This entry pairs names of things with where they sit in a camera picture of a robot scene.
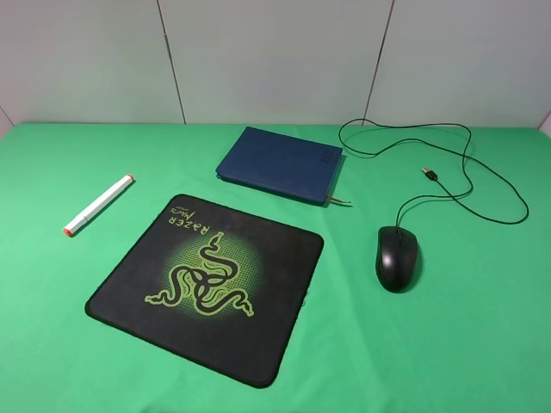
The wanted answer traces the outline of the black computer mouse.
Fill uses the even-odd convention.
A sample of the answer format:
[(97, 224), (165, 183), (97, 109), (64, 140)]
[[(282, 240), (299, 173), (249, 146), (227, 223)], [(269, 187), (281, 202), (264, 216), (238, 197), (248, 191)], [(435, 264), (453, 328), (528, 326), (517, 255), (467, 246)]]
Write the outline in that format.
[(378, 230), (375, 272), (381, 286), (390, 293), (402, 293), (416, 275), (419, 246), (416, 236), (399, 226)]

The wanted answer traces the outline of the white marker pen red caps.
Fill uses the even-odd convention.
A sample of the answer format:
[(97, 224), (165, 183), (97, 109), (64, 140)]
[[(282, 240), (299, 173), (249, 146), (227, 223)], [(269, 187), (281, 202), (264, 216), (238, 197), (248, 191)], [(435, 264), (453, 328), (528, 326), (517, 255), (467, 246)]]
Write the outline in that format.
[(72, 219), (63, 228), (63, 233), (68, 236), (74, 236), (81, 228), (86, 226), (98, 213), (106, 208), (114, 199), (122, 194), (127, 187), (135, 182), (131, 174), (124, 175), (119, 181), (104, 191), (98, 198), (92, 201), (82, 212)]

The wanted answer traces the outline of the blue hardcover notebook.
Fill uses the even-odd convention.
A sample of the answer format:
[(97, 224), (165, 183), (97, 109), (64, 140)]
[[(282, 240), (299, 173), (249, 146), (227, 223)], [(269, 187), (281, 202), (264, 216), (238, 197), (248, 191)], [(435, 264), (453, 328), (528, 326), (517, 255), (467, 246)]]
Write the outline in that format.
[(331, 196), (343, 150), (248, 126), (227, 152), (216, 175), (231, 183), (322, 206)]

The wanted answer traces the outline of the black green logo mouse pad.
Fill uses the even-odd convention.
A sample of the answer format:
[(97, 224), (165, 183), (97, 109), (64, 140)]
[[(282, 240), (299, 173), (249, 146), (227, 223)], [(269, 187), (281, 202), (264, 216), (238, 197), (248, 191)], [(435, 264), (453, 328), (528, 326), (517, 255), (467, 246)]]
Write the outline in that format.
[(90, 296), (85, 311), (265, 388), (279, 373), (323, 247), (314, 232), (178, 194)]

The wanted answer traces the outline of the green table cloth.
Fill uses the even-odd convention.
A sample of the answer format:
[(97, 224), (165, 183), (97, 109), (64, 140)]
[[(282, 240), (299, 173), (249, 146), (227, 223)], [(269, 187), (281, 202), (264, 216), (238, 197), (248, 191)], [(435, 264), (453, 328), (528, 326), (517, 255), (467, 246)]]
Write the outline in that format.
[[(278, 133), (347, 154), (315, 207), (219, 180), (240, 125), (25, 124), (1, 140), (4, 412), (547, 412), (550, 140), (528, 128)], [(74, 236), (63, 228), (131, 174)], [(258, 390), (91, 319), (89, 296), (176, 194), (325, 241), (274, 383)], [(419, 246), (402, 293), (378, 230)]]

